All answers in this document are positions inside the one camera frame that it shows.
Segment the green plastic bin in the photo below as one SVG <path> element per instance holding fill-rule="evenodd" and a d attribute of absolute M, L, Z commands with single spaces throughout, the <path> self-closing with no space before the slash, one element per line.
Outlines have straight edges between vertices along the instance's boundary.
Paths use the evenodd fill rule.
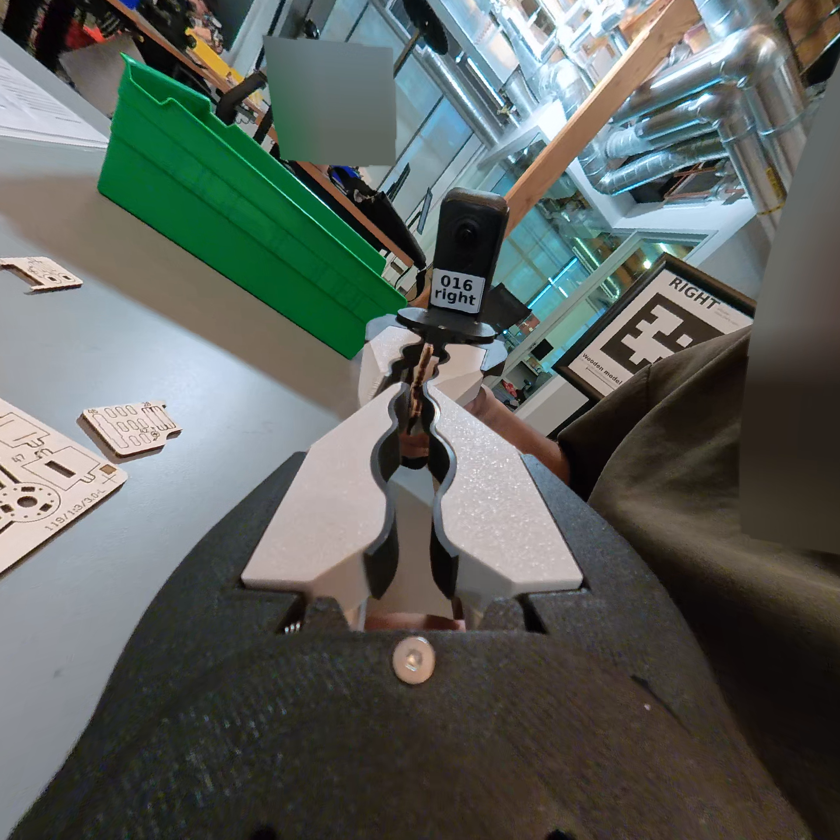
<path fill-rule="evenodd" d="M 98 191 L 345 358 L 406 307 L 385 259 L 211 101 L 121 54 Z"/>

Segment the wooden puzzle sheet rectangular window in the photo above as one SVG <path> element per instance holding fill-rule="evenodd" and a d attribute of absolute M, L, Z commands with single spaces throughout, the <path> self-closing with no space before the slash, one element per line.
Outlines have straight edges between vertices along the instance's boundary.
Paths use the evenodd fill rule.
<path fill-rule="evenodd" d="M 127 473 L 1 401 L 1 572 L 119 490 Z"/>

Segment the silver pipes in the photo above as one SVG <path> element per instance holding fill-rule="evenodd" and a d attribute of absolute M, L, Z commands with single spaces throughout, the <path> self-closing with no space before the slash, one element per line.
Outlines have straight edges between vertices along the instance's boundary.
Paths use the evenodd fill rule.
<path fill-rule="evenodd" d="M 744 28 L 646 80 L 596 145 L 606 195 L 727 156 L 762 226 L 773 234 L 805 150 L 809 103 L 783 39 L 768 25 Z"/>

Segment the silver ventilation duct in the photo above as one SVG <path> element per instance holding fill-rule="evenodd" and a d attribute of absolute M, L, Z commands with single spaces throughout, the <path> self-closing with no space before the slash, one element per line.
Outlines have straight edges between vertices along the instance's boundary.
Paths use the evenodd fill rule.
<path fill-rule="evenodd" d="M 519 67 L 497 90 L 468 57 L 456 61 L 425 46 L 415 57 L 490 157 L 519 152 L 534 141 L 550 142 L 565 125 L 560 102 L 539 101 L 536 82 Z"/>

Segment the small notched wooden piece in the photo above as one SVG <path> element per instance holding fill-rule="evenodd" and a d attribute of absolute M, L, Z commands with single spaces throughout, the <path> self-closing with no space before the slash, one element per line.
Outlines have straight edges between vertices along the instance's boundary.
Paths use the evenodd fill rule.
<path fill-rule="evenodd" d="M 1 269 L 24 279 L 32 291 L 79 288 L 83 280 L 47 257 L 2 257 Z"/>

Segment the black disc on pole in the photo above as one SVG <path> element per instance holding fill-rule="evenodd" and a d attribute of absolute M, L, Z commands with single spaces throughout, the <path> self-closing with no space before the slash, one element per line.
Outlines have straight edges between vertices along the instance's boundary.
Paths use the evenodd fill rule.
<path fill-rule="evenodd" d="M 409 21 L 415 27 L 415 40 L 421 39 L 435 54 L 448 53 L 446 28 L 427 1 L 403 1 Z"/>

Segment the wooden rail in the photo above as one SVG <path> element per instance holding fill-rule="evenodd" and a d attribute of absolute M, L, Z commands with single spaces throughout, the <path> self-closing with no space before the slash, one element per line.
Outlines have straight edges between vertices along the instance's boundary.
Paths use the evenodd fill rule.
<path fill-rule="evenodd" d="M 691 1 L 672 1 L 629 46 L 506 196 L 508 237 L 548 189 L 699 20 Z"/>

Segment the person's right hand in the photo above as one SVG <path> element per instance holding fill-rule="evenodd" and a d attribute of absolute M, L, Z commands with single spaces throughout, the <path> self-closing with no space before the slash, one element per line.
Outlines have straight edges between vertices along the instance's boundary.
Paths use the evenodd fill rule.
<path fill-rule="evenodd" d="M 571 466 L 560 445 L 525 423 L 503 405 L 485 385 L 465 409 L 508 441 L 521 454 L 535 457 L 567 486 L 571 482 Z"/>

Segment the small angled wooden link piece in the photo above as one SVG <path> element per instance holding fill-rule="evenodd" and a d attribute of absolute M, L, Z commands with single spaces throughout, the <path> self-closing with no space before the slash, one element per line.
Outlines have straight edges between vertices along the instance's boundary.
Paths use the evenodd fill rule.
<path fill-rule="evenodd" d="M 406 421 L 406 434 L 410 437 L 420 434 L 418 429 L 421 426 L 425 405 L 425 384 L 436 374 L 437 367 L 438 356 L 436 355 L 435 348 L 431 343 L 425 342 L 414 368 L 411 383 L 410 409 Z"/>

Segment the wooden background table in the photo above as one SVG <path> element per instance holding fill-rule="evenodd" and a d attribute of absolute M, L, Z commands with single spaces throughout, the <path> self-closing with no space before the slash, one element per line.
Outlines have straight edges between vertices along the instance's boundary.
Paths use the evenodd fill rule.
<path fill-rule="evenodd" d="M 184 68 L 200 75 L 214 91 L 227 92 L 234 86 L 233 82 L 228 81 L 224 76 L 219 76 L 217 73 L 214 73 L 212 68 L 204 66 L 199 60 L 193 58 L 192 54 L 173 45 L 135 8 L 129 7 L 120 1 L 108 1 L 108 5 L 116 13 L 130 21 L 131 25 L 144 37 L 151 39 L 159 47 L 165 49 Z M 348 221 L 352 217 L 354 222 L 351 224 L 351 227 L 358 233 L 363 229 L 366 232 L 363 236 L 364 238 L 369 239 L 372 244 L 376 244 L 378 249 L 393 254 L 404 266 L 411 267 L 415 265 L 415 260 L 411 255 L 407 254 L 403 248 L 400 248 L 398 244 L 393 242 L 392 238 L 388 237 L 375 226 L 316 165 L 308 162 L 295 162 L 292 168 L 296 175 L 303 172 L 306 173 L 303 177 L 303 182 L 308 187 L 314 187 L 315 194 L 319 195 L 334 211 L 337 207 L 342 207 L 342 210 L 337 212 L 337 215 L 341 216 L 345 221 Z"/>

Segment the black bag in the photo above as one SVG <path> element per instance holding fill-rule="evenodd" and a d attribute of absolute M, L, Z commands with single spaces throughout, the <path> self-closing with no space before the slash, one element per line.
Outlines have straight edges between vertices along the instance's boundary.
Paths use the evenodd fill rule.
<path fill-rule="evenodd" d="M 385 193 L 369 187 L 357 176 L 345 178 L 343 189 L 353 205 L 410 258 L 416 268 L 427 267 L 423 249 Z"/>

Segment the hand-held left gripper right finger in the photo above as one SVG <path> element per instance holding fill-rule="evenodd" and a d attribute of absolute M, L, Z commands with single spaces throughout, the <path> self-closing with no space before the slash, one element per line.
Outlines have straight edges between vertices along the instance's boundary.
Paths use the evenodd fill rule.
<path fill-rule="evenodd" d="M 431 384 L 423 424 L 434 497 L 430 562 L 445 597 L 578 590 L 583 573 L 518 450 Z"/>

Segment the small slotted wooden piece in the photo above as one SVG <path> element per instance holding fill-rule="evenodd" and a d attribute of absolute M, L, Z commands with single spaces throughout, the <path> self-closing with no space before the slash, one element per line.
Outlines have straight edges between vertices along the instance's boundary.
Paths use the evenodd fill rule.
<path fill-rule="evenodd" d="M 163 401 L 91 407 L 80 419 L 121 459 L 155 452 L 182 433 Z"/>

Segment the papers in plastic sleeve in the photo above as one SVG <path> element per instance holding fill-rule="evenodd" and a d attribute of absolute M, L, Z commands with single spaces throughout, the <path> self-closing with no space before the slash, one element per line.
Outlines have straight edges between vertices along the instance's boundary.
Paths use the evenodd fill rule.
<path fill-rule="evenodd" d="M 109 139 L 1 59 L 1 136 L 105 149 Z"/>

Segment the grey desk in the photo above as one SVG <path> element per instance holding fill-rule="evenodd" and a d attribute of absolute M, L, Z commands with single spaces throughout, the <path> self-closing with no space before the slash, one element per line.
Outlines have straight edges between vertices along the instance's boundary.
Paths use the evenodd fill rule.
<path fill-rule="evenodd" d="M 2 137 L 2 398 L 84 448 L 88 407 L 162 400 L 182 428 L 2 574 L 2 838 L 51 780 L 144 610 L 196 542 L 358 407 L 346 360 L 98 192 L 103 150 Z"/>

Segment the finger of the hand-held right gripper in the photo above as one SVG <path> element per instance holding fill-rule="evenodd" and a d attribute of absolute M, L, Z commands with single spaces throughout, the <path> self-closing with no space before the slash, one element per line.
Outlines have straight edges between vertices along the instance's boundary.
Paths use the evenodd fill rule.
<path fill-rule="evenodd" d="M 458 405 L 468 405 L 480 393 L 485 378 L 480 369 L 487 350 L 476 344 L 450 343 L 436 350 L 425 343 L 425 404 L 444 395 Z"/>
<path fill-rule="evenodd" d="M 359 406 L 375 399 L 392 375 L 392 367 L 404 360 L 405 350 L 422 337 L 402 324 L 367 324 L 358 382 Z"/>

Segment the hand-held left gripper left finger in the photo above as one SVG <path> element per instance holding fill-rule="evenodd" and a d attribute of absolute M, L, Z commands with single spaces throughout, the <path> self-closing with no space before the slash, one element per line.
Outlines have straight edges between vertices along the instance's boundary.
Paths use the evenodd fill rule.
<path fill-rule="evenodd" d="M 390 385 L 306 453 L 241 574 L 249 589 L 309 601 L 381 598 L 396 575 L 403 388 Z"/>

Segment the framed patterned poster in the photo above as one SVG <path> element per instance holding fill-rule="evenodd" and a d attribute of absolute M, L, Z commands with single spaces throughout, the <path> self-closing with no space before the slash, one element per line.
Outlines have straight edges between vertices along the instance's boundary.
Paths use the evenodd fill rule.
<path fill-rule="evenodd" d="M 590 401 L 600 401 L 645 367 L 749 326 L 755 309 L 755 300 L 664 254 L 553 370 Z"/>

